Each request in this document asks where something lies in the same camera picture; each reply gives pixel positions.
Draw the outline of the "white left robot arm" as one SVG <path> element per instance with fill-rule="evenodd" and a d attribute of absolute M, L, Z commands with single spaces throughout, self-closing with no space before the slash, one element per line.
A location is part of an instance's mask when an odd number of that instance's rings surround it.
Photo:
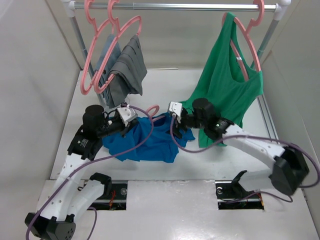
<path fill-rule="evenodd" d="M 111 178 L 102 173 L 93 174 L 84 188 L 78 190 L 86 168 L 95 161 L 104 137 L 125 135 L 137 124 L 137 118 L 135 108 L 127 104 L 116 108 L 114 116 L 97 104 L 85 109 L 52 193 L 37 212 L 28 213 L 24 220 L 26 239 L 30 234 L 41 240 L 72 239 L 79 218 L 95 200 L 107 198 L 112 191 Z"/>

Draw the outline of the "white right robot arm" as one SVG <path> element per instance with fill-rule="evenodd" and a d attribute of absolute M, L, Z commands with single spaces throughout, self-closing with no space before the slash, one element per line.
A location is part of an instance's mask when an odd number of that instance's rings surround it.
<path fill-rule="evenodd" d="M 274 188 L 292 196 L 310 172 L 298 147 L 249 134 L 216 112 L 206 98 L 194 100 L 191 113 L 182 103 L 172 101 L 168 112 L 172 116 L 170 134 L 173 137 L 181 138 L 180 130 L 200 129 L 215 144 L 234 147 L 266 165 L 265 170 L 256 172 L 242 170 L 227 184 L 227 190 L 236 198 L 244 198 L 261 188 Z"/>

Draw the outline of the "pink plastic hanger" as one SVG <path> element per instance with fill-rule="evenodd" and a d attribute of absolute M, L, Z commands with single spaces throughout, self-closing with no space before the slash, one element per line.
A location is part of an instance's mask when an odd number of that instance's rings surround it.
<path fill-rule="evenodd" d="M 161 112 L 160 113 L 160 106 L 155 104 L 150 106 L 147 110 L 147 117 L 151 118 L 154 124 L 160 123 L 163 121 L 164 123 L 170 123 L 172 121 L 172 117 L 168 112 Z"/>

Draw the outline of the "blue t shirt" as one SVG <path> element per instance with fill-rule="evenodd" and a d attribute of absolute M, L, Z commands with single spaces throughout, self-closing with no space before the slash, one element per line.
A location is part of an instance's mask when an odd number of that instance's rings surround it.
<path fill-rule="evenodd" d="M 160 115 L 154 122 L 151 136 L 140 147 L 117 157 L 120 161 L 162 161 L 173 163 L 179 148 L 170 135 L 172 117 L 168 113 Z M 122 137 L 119 133 L 104 137 L 103 146 L 109 150 L 110 155 L 124 152 L 140 144 L 150 133 L 151 122 L 148 117 L 138 117 L 138 124 Z"/>

